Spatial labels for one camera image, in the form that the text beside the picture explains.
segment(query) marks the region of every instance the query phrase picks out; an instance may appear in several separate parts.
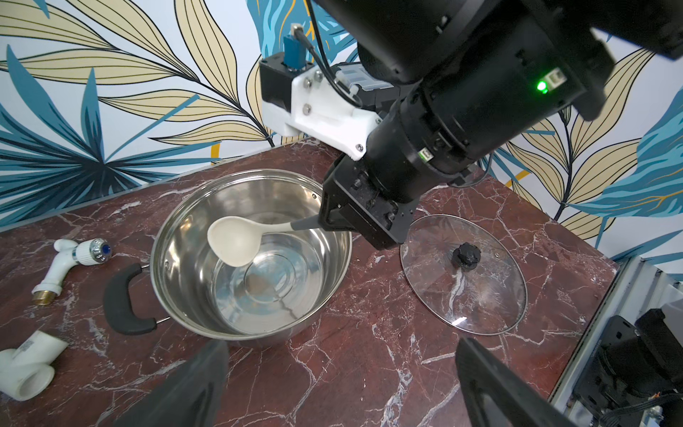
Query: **cable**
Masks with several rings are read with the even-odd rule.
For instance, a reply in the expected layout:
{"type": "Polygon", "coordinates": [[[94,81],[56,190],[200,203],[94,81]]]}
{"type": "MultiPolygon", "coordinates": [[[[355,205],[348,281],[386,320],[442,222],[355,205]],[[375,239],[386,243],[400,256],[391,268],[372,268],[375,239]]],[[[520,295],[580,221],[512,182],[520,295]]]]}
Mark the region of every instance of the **cable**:
{"type": "Polygon", "coordinates": [[[600,425],[604,427],[617,427],[619,425],[619,417],[631,413],[642,412],[646,409],[662,405],[664,403],[674,402],[683,398],[683,393],[671,393],[659,396],[658,398],[650,399],[645,402],[634,404],[629,407],[623,407],[609,411],[600,417],[600,425]]]}
{"type": "Polygon", "coordinates": [[[320,71],[325,76],[325,79],[330,83],[330,86],[341,96],[346,102],[357,108],[363,107],[363,101],[356,95],[349,92],[349,89],[342,82],[336,80],[335,75],[332,73],[330,66],[327,62],[327,56],[322,46],[322,39],[320,38],[320,32],[318,31],[318,21],[316,20],[316,14],[313,12],[313,5],[311,0],[304,0],[306,6],[308,7],[309,13],[311,15],[311,25],[313,27],[313,36],[318,41],[318,49],[320,50],[320,55],[316,52],[316,48],[308,40],[308,37],[303,33],[303,29],[299,28],[294,30],[294,37],[305,46],[305,48],[311,53],[313,59],[318,63],[320,71]]]}
{"type": "Polygon", "coordinates": [[[488,155],[488,162],[486,165],[486,170],[484,171],[484,175],[480,176],[479,178],[477,178],[476,180],[474,180],[472,182],[468,182],[465,185],[454,185],[453,184],[453,185],[451,185],[451,187],[456,187],[457,189],[466,189],[467,187],[474,187],[475,185],[479,184],[481,181],[484,180],[484,178],[486,178],[488,173],[491,171],[491,163],[492,162],[493,162],[493,153],[488,155]]]}

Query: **black lid knob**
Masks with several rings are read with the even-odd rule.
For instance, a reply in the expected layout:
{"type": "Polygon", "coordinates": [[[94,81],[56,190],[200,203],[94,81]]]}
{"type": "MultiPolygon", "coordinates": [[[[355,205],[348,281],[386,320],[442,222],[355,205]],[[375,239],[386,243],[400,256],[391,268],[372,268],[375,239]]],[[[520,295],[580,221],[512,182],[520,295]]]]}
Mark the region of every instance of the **black lid knob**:
{"type": "Polygon", "coordinates": [[[460,267],[465,271],[471,271],[477,268],[477,265],[481,260],[482,252],[479,248],[471,243],[465,242],[453,251],[451,262],[456,268],[460,267]]]}

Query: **red marble surface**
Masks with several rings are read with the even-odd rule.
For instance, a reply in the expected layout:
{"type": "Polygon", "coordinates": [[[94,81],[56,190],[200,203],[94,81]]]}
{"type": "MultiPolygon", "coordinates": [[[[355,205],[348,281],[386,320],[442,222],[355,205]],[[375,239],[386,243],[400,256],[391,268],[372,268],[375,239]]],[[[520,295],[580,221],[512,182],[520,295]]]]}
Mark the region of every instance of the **red marble surface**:
{"type": "MultiPolygon", "coordinates": [[[[142,336],[113,332],[102,312],[108,278],[147,262],[167,215],[207,180],[269,167],[321,181],[336,156],[314,142],[277,148],[0,234],[0,348],[16,348],[36,329],[69,343],[42,394],[27,402],[2,395],[0,425],[111,425],[206,338],[173,321],[142,336]],[[98,236],[113,243],[114,257],[73,268],[54,304],[32,306],[30,290],[55,255],[55,239],[98,236]]],[[[433,189],[417,214],[434,213],[482,226],[519,263],[529,290],[525,319],[479,340],[548,396],[615,275],[614,263],[490,178],[465,190],[433,189]]],[[[165,317],[147,275],[130,289],[140,317],[165,317]]],[[[231,349],[216,425],[466,426],[454,365],[463,335],[413,294],[398,248],[375,251],[356,237],[347,276],[312,327],[282,345],[231,349]]]]}

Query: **stainless steel pot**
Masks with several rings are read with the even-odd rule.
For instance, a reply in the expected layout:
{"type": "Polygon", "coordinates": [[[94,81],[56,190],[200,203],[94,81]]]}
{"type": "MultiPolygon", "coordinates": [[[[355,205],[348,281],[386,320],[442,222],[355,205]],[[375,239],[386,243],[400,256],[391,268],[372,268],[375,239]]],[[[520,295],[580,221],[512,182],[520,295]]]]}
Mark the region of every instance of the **stainless steel pot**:
{"type": "MultiPolygon", "coordinates": [[[[315,215],[322,187],[289,171],[259,169],[212,181],[161,226],[150,257],[152,285],[171,318],[200,335],[241,346],[284,341],[314,320],[337,290],[351,259],[351,233],[321,229],[265,234],[251,264],[230,267],[206,240],[211,223],[238,215],[283,223],[315,215]]],[[[128,282],[139,264],[107,286],[104,312],[118,332],[146,333],[154,319],[130,308],[128,282]]]]}

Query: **leaf pattern wallpaper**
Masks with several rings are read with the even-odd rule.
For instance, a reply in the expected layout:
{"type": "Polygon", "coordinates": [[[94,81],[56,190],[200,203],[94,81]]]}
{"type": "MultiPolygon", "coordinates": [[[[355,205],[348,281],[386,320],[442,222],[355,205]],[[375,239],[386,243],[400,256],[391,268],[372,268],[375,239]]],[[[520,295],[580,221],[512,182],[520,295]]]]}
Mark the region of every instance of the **leaf pattern wallpaper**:
{"type": "MultiPolygon", "coordinates": [[[[356,60],[314,7],[328,58],[356,60]]],[[[301,0],[0,0],[0,228],[303,137],[261,116],[259,60],[292,23],[313,39],[301,0]]],[[[606,255],[683,279],[683,63],[597,34],[617,60],[600,117],[564,109],[491,173],[606,255]]]]}

